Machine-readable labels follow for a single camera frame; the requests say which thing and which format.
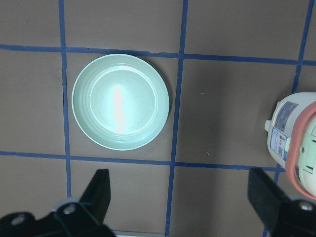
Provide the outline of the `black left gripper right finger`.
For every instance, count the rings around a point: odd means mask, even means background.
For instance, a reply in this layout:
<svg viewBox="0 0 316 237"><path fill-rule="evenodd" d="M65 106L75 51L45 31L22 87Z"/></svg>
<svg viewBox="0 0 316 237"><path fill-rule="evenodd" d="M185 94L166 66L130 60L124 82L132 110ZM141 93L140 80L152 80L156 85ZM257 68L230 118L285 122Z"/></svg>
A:
<svg viewBox="0 0 316 237"><path fill-rule="evenodd" d="M291 199L261 168L251 168L248 175L248 200L268 230L275 230L280 209Z"/></svg>

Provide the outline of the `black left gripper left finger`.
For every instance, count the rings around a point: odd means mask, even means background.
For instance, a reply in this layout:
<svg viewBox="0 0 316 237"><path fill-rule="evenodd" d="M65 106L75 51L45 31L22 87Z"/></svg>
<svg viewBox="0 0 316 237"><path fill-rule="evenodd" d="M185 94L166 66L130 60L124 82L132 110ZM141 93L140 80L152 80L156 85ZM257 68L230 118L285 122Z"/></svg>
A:
<svg viewBox="0 0 316 237"><path fill-rule="evenodd" d="M79 199L87 211L103 223L110 205L110 174L108 169L98 169Z"/></svg>

